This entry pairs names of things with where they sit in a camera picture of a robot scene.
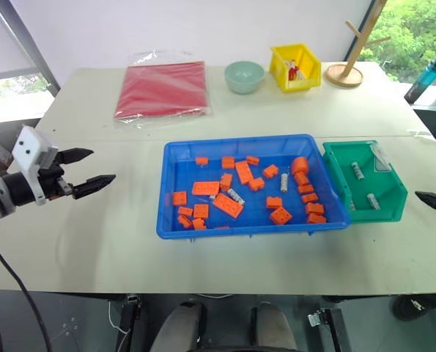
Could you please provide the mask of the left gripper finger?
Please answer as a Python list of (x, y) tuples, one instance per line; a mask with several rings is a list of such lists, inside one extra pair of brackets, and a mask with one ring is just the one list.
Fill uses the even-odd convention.
[(116, 175), (99, 175), (92, 177), (85, 183), (72, 186), (72, 197), (73, 199), (80, 199), (89, 196), (108, 186), (115, 178)]
[(89, 150), (86, 148), (78, 148), (78, 147), (59, 151), (58, 165), (72, 164), (81, 161), (93, 153), (94, 153), (93, 150)]

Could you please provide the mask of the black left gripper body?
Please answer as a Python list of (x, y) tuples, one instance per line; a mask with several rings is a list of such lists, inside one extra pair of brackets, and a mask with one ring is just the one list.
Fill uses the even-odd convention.
[(72, 194), (72, 186), (63, 179), (64, 170), (61, 165), (72, 163), (73, 158), (73, 151), (60, 151), (47, 169), (39, 170), (38, 180), (46, 199), (54, 200)]

